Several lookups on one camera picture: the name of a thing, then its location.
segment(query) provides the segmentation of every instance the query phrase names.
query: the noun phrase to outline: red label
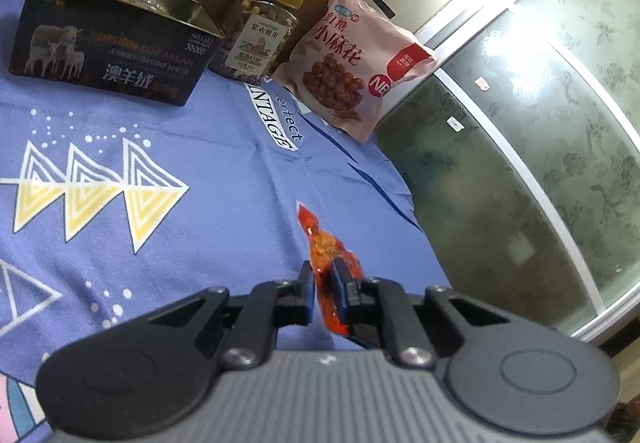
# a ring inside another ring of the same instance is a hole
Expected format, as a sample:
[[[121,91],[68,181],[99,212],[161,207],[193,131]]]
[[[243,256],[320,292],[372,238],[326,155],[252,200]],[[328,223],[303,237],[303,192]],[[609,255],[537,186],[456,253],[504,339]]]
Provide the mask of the red label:
[[[376,98],[382,98],[391,89],[391,80],[386,74],[374,74],[369,81],[369,92]]]
[[[420,47],[420,44],[411,44],[402,49],[386,65],[386,72],[394,82],[404,78],[413,66],[418,62],[431,58],[431,55]]]

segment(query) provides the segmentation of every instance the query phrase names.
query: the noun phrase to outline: pink snack bag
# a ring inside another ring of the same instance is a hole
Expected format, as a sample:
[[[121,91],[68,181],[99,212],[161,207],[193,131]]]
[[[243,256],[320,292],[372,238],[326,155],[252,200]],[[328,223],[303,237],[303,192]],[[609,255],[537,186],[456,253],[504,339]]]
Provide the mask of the pink snack bag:
[[[329,0],[273,78],[328,123],[366,142],[383,96],[431,71],[433,52],[364,0]]]

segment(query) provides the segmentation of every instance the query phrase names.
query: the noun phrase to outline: bed sheet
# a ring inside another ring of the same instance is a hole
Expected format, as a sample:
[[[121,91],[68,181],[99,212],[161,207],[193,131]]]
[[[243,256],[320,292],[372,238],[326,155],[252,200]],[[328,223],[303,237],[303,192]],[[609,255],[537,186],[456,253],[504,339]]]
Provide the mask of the bed sheet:
[[[296,202],[370,276],[447,280],[411,195],[274,82],[207,71],[184,107],[13,76],[24,0],[0,0],[0,441],[49,431],[33,391],[53,351],[211,285],[248,293],[308,257]],[[347,348],[316,309],[278,347]]]

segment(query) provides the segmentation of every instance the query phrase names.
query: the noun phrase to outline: red circular badge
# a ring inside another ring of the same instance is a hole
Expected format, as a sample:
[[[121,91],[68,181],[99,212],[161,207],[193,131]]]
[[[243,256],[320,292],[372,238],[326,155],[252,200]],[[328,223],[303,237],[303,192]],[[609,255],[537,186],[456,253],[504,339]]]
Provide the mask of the red circular badge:
[[[386,74],[374,74],[369,81],[369,92],[376,98],[382,98],[391,89],[391,79]]]

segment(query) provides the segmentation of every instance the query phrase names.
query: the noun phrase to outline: plastic jar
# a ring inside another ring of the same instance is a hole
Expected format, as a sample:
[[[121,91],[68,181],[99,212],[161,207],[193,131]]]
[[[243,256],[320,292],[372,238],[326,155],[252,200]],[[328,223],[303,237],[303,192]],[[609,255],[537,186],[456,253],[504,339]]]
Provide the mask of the plastic jar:
[[[209,69],[226,78],[258,84],[298,24],[303,0],[234,0]]]

